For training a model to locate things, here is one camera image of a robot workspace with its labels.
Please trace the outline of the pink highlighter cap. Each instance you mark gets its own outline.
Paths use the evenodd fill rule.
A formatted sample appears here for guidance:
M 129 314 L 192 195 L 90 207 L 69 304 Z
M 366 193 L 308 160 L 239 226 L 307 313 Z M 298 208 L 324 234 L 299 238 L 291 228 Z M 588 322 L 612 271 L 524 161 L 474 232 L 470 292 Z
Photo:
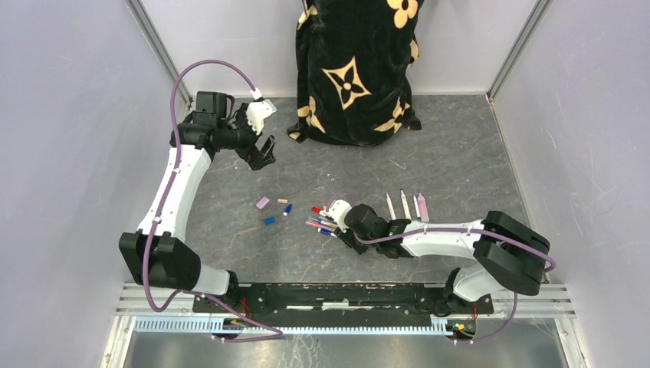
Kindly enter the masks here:
M 256 203 L 255 206 L 257 209 L 263 209 L 265 206 L 269 204 L 270 201 L 271 200 L 268 197 L 264 196 Z

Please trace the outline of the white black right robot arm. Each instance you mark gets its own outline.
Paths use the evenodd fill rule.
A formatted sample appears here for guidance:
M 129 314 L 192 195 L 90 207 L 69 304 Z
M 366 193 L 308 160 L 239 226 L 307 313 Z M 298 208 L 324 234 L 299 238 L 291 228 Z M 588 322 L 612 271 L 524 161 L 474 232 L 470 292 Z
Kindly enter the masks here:
M 448 277 L 442 300 L 453 313 L 494 291 L 536 296 L 543 276 L 556 267 L 550 242 L 500 211 L 460 224 L 387 221 L 368 205 L 337 200 L 324 215 L 334 221 L 336 236 L 358 254 L 373 247 L 391 259 L 445 256 L 474 261 Z

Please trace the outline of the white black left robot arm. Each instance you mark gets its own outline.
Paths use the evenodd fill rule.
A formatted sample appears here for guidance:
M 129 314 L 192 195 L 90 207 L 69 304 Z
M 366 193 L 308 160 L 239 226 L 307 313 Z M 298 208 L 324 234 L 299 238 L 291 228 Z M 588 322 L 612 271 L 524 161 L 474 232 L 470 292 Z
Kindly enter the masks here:
M 234 105 L 231 95 L 198 93 L 195 109 L 171 134 L 166 171 L 149 211 L 135 232 L 124 232 L 119 240 L 137 284 L 211 294 L 212 303 L 226 313 L 241 302 L 241 292 L 232 286 L 235 274 L 204 264 L 185 240 L 195 195 L 216 153 L 232 150 L 254 171 L 275 161 L 274 136 L 257 146 L 275 105 L 263 97 L 238 109 Z

